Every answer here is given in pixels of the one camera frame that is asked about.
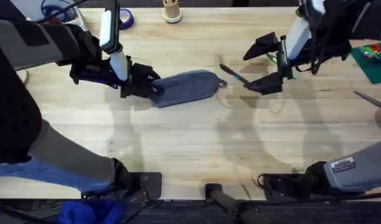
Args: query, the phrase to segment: blue tape roll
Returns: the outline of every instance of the blue tape roll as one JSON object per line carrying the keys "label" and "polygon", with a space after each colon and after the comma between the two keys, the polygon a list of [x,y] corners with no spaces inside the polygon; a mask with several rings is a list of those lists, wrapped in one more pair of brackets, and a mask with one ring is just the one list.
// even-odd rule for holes
{"label": "blue tape roll", "polygon": [[128,29],[128,28],[130,28],[131,26],[134,25],[135,19],[134,19],[134,16],[133,16],[133,14],[131,13],[130,10],[128,10],[128,9],[120,9],[120,15],[121,16],[128,16],[128,19],[126,21],[122,21],[123,23],[119,27],[119,30],[125,30],[125,29]]}

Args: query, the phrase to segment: cable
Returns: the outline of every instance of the cable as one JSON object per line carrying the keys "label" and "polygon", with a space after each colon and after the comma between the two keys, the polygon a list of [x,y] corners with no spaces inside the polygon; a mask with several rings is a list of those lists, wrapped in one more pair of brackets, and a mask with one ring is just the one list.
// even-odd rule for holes
{"label": "cable", "polygon": [[21,212],[18,212],[8,206],[5,206],[3,204],[0,204],[0,211],[5,213],[6,215],[9,215],[10,217],[20,219],[29,223],[37,223],[37,224],[56,224],[55,222],[50,222],[41,218],[32,217],[30,215],[23,214]]}
{"label": "cable", "polygon": [[[63,7],[62,6],[59,6],[59,5],[56,5],[56,4],[53,4],[53,5],[47,5],[45,6],[45,2],[47,0],[43,0],[41,2],[41,5],[40,5],[40,9],[41,9],[41,12],[42,14],[44,15],[44,17],[48,17],[50,16],[54,11],[63,11]],[[60,2],[64,2],[66,3],[68,6],[70,5],[69,2],[65,1],[65,0],[58,0]],[[77,12],[76,10],[74,9],[74,7],[72,8],[72,11],[73,11],[73,17],[76,18],[77,17]],[[65,19],[63,20],[64,22],[68,22],[70,21],[70,16],[67,14],[67,11],[64,11],[63,12],[64,16],[65,16]]]}
{"label": "cable", "polygon": [[337,196],[332,198],[319,198],[319,199],[306,199],[306,200],[297,200],[289,202],[271,202],[271,201],[262,201],[262,202],[245,202],[249,205],[267,205],[267,206],[277,206],[277,205],[295,205],[303,203],[318,203],[318,202],[341,202],[341,201],[350,201],[350,200],[367,200],[381,198],[381,193],[368,194],[368,195],[347,195],[347,196]]}
{"label": "cable", "polygon": [[48,217],[44,217],[44,218],[41,218],[41,219],[43,219],[43,220],[47,220],[47,219],[53,218],[53,217],[55,217],[55,216],[57,216],[57,215],[58,215],[58,214],[50,215],[50,216],[48,216]]}
{"label": "cable", "polygon": [[132,214],[132,216],[130,216],[123,224],[128,224],[131,220],[133,220],[137,215],[139,215],[145,208],[148,208],[148,207],[152,207],[154,208],[155,206],[160,206],[162,204],[164,204],[166,201],[162,201],[162,202],[156,202],[156,203],[149,203],[145,206],[143,206],[142,208],[140,208],[136,213]]}
{"label": "cable", "polygon": [[252,181],[253,181],[254,185],[257,185],[259,188],[266,190],[265,186],[260,182],[260,179],[262,176],[264,176],[264,174],[258,175],[257,181],[255,181],[254,179],[252,179]]}
{"label": "cable", "polygon": [[[353,3],[355,3],[356,0],[350,0],[349,2],[347,2],[347,4],[345,6],[342,7],[342,9],[338,10],[337,13],[335,13],[335,16],[334,18],[337,19],[339,17],[339,15],[342,14],[342,12],[346,11],[349,7],[351,7],[353,5]],[[326,48],[326,44],[327,44],[327,41],[329,39],[329,36],[331,35],[332,33],[332,30],[333,30],[333,26],[334,26],[334,23],[336,22],[336,20],[333,19],[330,23],[330,26],[327,28],[327,31],[326,31],[326,36],[325,36],[325,39],[324,39],[324,43],[323,43],[323,46],[322,46],[322,49],[321,49],[321,52],[320,52],[320,55],[319,57],[317,58],[317,64],[314,64],[314,62],[311,62],[311,68],[307,69],[307,70],[304,70],[304,71],[301,71],[298,67],[296,67],[297,71],[299,72],[305,72],[305,71],[308,71],[308,70],[311,70],[312,74],[316,75],[318,73],[318,70],[319,70],[319,67],[322,65],[323,62],[325,62],[327,59],[324,60],[324,51],[325,51],[325,48]],[[312,37],[312,41],[314,41],[314,39],[316,40],[316,31],[314,31],[315,33],[315,37],[313,35]]]}
{"label": "cable", "polygon": [[36,212],[39,212],[39,211],[52,211],[52,210],[58,210],[62,207],[62,205],[57,205],[55,207],[52,207],[52,208],[37,208],[37,209],[33,209],[32,211],[36,211]]}
{"label": "cable", "polygon": [[311,72],[313,75],[316,75],[318,70],[319,70],[319,67],[321,66],[319,64],[319,58],[318,58],[318,54],[317,54],[317,49],[318,49],[318,44],[317,44],[317,37],[316,37],[316,32],[317,32],[317,29],[314,28],[313,30],[311,29],[311,35],[312,35],[312,46],[313,46],[313,51],[312,51],[312,60],[311,60]]}
{"label": "cable", "polygon": [[[170,205],[170,203],[174,203],[174,202],[179,202],[179,203],[181,203],[181,201],[180,200],[170,200],[170,202],[169,202],[169,205]],[[186,208],[184,208],[184,207],[179,207],[179,209],[201,209],[201,208],[205,208],[205,207],[208,207],[208,206],[210,206],[210,205],[212,205],[214,203],[214,201],[212,201],[212,202],[206,202],[205,200],[203,201],[203,205],[198,205],[198,206],[192,206],[192,207],[186,207]]]}
{"label": "cable", "polygon": [[88,1],[88,0],[79,0],[78,2],[75,2],[75,3],[71,4],[71,5],[68,5],[68,6],[64,7],[62,10],[59,10],[58,12],[55,12],[52,15],[47,16],[47,17],[45,17],[43,19],[40,19],[40,20],[38,20],[36,22],[37,23],[43,23],[43,22],[50,21],[51,19],[55,18],[55,16],[57,16],[57,15],[63,13],[63,12],[66,12],[68,9],[71,9],[71,8],[73,8],[75,6],[78,6],[79,4],[84,3],[86,1]]}

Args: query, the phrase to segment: wooden table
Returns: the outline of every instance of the wooden table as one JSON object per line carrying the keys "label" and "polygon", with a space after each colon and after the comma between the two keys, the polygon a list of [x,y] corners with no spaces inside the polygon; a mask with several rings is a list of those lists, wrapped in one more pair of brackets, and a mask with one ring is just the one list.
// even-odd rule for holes
{"label": "wooden table", "polygon": [[[236,198],[264,199],[253,179],[263,172],[303,172],[316,161],[358,151],[381,140],[378,109],[352,91],[381,100],[354,59],[332,59],[318,76],[296,74],[283,93],[260,96],[219,69],[223,62],[250,80],[276,66],[261,57],[244,62],[255,39],[286,34],[294,8],[190,9],[178,24],[162,9],[132,9],[136,25],[120,32],[124,51],[162,77],[206,69],[229,82],[215,97],[164,109],[148,100],[121,99],[104,85],[74,85],[70,67],[29,70],[28,89],[42,114],[66,137],[124,162],[130,171],[163,174],[162,198],[202,199],[204,184],[218,182]],[[99,36],[102,9],[82,9]],[[79,198],[68,187],[0,178],[0,198]]]}

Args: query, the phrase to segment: black mount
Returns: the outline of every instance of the black mount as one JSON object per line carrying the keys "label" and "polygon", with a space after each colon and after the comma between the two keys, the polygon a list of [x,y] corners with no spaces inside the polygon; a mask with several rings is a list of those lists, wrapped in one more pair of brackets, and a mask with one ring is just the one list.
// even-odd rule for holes
{"label": "black mount", "polygon": [[233,220],[234,223],[239,224],[268,224],[277,223],[264,217],[260,211],[244,200],[235,200],[222,192],[220,184],[206,184],[205,199],[207,203],[216,202],[224,210],[226,214]]}
{"label": "black mount", "polygon": [[113,200],[138,199],[145,202],[157,200],[161,196],[162,175],[159,172],[128,172],[117,159],[115,181],[109,189],[101,192],[82,192],[82,199],[108,198]]}
{"label": "black mount", "polygon": [[263,174],[261,179],[268,201],[290,202],[308,199],[332,199],[345,195],[360,195],[365,192],[343,192],[331,187],[324,164],[317,162],[309,166],[305,174]]}
{"label": "black mount", "polygon": [[333,57],[341,57],[342,60],[345,60],[352,50],[349,41],[345,39],[324,40],[324,38],[320,38],[316,42],[316,45],[314,45],[313,39],[309,39],[297,58],[289,60],[286,51],[285,35],[280,38],[280,41],[278,41],[274,32],[258,38],[243,56],[243,59],[250,60],[270,52],[276,52],[278,71],[250,82],[250,84],[245,85],[245,88],[259,92],[262,95],[281,92],[283,90],[283,79],[293,79],[292,67],[296,67],[299,72],[313,70],[309,68],[302,71],[298,68],[300,65],[311,63],[311,54],[313,52],[321,53],[318,55],[318,64],[316,64],[314,69],[314,73],[316,73],[321,63]]}
{"label": "black mount", "polygon": [[74,60],[66,60],[57,63],[58,65],[72,65],[70,77],[75,84],[80,80],[101,83],[114,89],[121,87],[120,97],[126,98],[130,95],[136,95],[143,98],[149,98],[162,94],[162,89],[153,86],[152,82],[160,79],[160,76],[152,67],[134,63],[130,56],[126,56],[128,61],[128,78],[126,81],[120,80],[110,65],[110,58],[103,60],[102,51],[107,54],[121,52],[123,46],[119,43],[120,26],[120,5],[117,0],[108,0],[105,11],[111,11],[110,21],[110,41],[100,47],[98,38],[89,32],[83,32],[77,26],[69,26],[75,35],[81,57]]}

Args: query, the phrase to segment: black floor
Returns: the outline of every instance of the black floor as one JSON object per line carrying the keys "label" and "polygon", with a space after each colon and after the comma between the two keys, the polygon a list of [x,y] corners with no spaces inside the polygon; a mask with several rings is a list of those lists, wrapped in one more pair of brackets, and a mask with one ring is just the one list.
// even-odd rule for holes
{"label": "black floor", "polygon": [[[127,219],[145,204],[131,202],[121,224],[231,224],[231,218],[214,205],[202,201],[164,202],[158,207],[145,208],[139,215],[126,223]],[[336,204],[308,204],[293,206],[257,207],[260,214],[275,224],[381,224],[380,202],[352,202]],[[30,212],[39,218],[59,212]],[[24,223],[0,214],[0,223]]]}

